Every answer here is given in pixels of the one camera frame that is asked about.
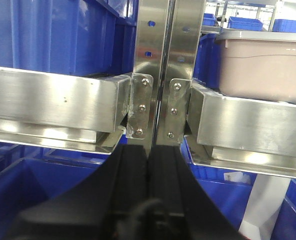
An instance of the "metal mounting plate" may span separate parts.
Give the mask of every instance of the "metal mounting plate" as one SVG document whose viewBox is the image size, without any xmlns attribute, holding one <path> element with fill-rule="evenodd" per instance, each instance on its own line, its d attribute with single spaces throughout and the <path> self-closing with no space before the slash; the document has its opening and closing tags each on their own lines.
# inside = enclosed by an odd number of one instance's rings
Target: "metal mounting plate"
<svg viewBox="0 0 296 240">
<path fill-rule="evenodd" d="M 150 116 L 153 77 L 147 74 L 133 73 L 129 101 L 127 138 L 144 139 Z"/>
<path fill-rule="evenodd" d="M 188 111 L 191 80 L 174 78 L 170 82 L 165 131 L 171 143 L 180 144 Z"/>
</svg>

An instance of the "hole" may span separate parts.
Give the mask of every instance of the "hole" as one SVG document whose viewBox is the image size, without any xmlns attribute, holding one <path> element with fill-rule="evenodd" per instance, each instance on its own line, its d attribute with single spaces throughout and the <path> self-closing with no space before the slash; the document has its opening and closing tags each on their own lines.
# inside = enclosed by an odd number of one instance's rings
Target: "hole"
<svg viewBox="0 0 296 240">
<path fill-rule="evenodd" d="M 177 58 L 177 60 L 178 60 L 178 62 L 183 63 L 185 61 L 185 58 L 184 58 L 184 56 L 179 56 Z"/>
<path fill-rule="evenodd" d="M 148 26 L 149 27 L 154 27 L 154 26 L 156 26 L 156 22 L 155 21 L 149 21 Z"/>
<path fill-rule="evenodd" d="M 144 53 L 144 55 L 145 55 L 146 57 L 152 57 L 152 52 L 150 52 L 150 51 L 146 51 L 146 52 Z"/>
<path fill-rule="evenodd" d="M 188 32 L 190 32 L 190 28 L 189 28 L 188 26 L 184 26 L 184 27 L 182 28 L 182 31 L 183 31 L 184 33 L 188 33 Z"/>
</svg>

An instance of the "white label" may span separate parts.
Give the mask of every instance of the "white label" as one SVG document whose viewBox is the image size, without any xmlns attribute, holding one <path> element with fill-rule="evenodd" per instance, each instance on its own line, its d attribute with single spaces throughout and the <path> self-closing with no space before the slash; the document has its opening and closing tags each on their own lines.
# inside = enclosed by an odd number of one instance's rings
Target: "white label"
<svg viewBox="0 0 296 240">
<path fill-rule="evenodd" d="M 235 183 L 244 183 L 250 184 L 250 176 L 244 174 L 241 171 L 226 172 L 223 174 L 223 179 L 225 181 L 235 182 Z"/>
</svg>

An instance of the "screw head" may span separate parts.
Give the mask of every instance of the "screw head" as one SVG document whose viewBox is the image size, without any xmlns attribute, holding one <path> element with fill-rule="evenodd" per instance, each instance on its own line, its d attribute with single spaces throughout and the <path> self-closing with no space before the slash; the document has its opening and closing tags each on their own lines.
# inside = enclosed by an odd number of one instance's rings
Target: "screw head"
<svg viewBox="0 0 296 240">
<path fill-rule="evenodd" d="M 181 89 L 181 84 L 178 82 L 176 82 L 173 86 L 176 91 L 179 91 Z"/>
<path fill-rule="evenodd" d="M 177 115 L 177 113 L 178 113 L 178 110 L 176 108 L 171 109 L 171 114 L 172 115 Z"/>
<path fill-rule="evenodd" d="M 173 132 L 168 132 L 167 134 L 169 139 L 173 139 L 174 138 L 174 133 Z"/>
<path fill-rule="evenodd" d="M 146 110 L 146 106 L 145 105 L 142 104 L 142 105 L 139 106 L 139 111 L 140 112 L 145 112 L 145 110 Z"/>
<path fill-rule="evenodd" d="M 136 135 L 141 136 L 143 134 L 143 130 L 141 128 L 136 130 Z"/>
<path fill-rule="evenodd" d="M 141 83 L 142 83 L 143 86 L 146 87 L 147 85 L 149 85 L 150 81 L 149 81 L 149 79 L 144 78 L 144 79 L 141 80 Z"/>
</svg>

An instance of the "metal frame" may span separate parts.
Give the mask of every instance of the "metal frame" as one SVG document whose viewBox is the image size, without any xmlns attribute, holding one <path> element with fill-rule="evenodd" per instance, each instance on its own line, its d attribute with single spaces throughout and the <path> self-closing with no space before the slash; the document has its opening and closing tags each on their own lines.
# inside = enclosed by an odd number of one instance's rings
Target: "metal frame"
<svg viewBox="0 0 296 240">
<path fill-rule="evenodd" d="M 181 144 L 187 120 L 191 145 L 208 151 L 206 163 L 196 162 L 296 177 L 296 104 L 227 97 L 191 82 L 204 5 L 140 1 L 134 73 L 0 67 L 0 141 L 109 154 L 127 115 L 129 144 L 149 153 Z"/>
</svg>

